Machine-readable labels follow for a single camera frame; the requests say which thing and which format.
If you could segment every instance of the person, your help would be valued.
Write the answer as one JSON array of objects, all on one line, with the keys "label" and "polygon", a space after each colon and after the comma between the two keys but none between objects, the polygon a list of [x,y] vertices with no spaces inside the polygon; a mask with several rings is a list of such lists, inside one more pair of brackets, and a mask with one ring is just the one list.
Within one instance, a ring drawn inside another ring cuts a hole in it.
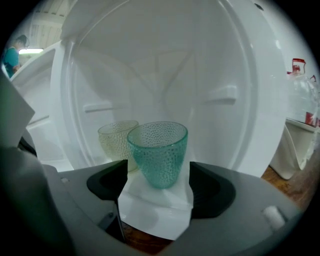
[{"label": "person", "polygon": [[17,37],[13,41],[12,46],[4,52],[2,62],[9,78],[11,78],[20,68],[19,51],[27,48],[27,41],[27,37],[22,34]]}]

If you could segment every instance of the glass cup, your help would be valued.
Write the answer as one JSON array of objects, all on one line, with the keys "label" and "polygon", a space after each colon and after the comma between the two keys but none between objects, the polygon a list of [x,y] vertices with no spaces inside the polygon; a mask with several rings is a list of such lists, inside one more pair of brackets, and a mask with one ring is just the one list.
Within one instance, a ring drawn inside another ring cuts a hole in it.
[{"label": "glass cup", "polygon": [[131,130],[127,141],[135,162],[154,188],[167,189],[177,181],[187,149],[185,126],[169,121],[146,123]]},{"label": "glass cup", "polygon": [[137,127],[135,120],[109,123],[98,130],[99,142],[105,154],[112,161],[128,159],[128,172],[137,169],[127,142],[128,133]]}]

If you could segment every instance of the dimpled glass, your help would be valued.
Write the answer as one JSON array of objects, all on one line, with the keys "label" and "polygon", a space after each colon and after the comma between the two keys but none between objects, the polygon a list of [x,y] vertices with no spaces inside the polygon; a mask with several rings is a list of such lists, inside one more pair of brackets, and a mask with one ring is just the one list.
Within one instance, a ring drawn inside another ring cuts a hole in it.
[{"label": "dimpled glass", "polygon": [[98,130],[99,142],[112,161],[128,159],[128,172],[137,169],[137,164],[128,146],[128,133],[139,123],[134,120],[109,123]]},{"label": "dimpled glass", "polygon": [[135,162],[154,188],[167,189],[177,181],[186,154],[186,127],[150,122],[130,131],[127,140]]}]

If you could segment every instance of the round white panel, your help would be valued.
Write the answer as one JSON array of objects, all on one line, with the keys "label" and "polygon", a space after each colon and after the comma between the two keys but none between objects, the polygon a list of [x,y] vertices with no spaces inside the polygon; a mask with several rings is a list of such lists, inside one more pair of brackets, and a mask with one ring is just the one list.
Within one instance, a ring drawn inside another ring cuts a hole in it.
[{"label": "round white panel", "polygon": [[[188,146],[177,183],[154,189],[137,171],[128,174],[119,197],[124,222],[174,240],[188,227],[193,207],[190,161],[256,176],[269,164],[285,122],[278,104],[286,75],[281,52],[250,1],[98,2],[99,12],[98,5],[78,1],[62,32],[67,39],[73,15],[86,13],[87,24],[79,22],[75,44],[67,47],[60,85],[79,143],[74,159],[84,156],[87,166],[110,161],[98,141],[107,123],[185,125]],[[248,27],[249,13],[259,27]],[[257,156],[259,138],[263,157]],[[250,159],[256,162],[249,165]]]}]

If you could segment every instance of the teal shirt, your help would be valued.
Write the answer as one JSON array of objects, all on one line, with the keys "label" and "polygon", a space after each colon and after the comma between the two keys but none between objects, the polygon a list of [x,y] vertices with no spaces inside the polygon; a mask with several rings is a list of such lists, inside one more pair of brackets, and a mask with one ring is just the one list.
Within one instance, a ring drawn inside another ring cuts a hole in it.
[{"label": "teal shirt", "polygon": [[11,78],[14,75],[14,67],[19,65],[19,53],[16,48],[11,47],[6,50],[3,58],[3,64],[9,78]]}]

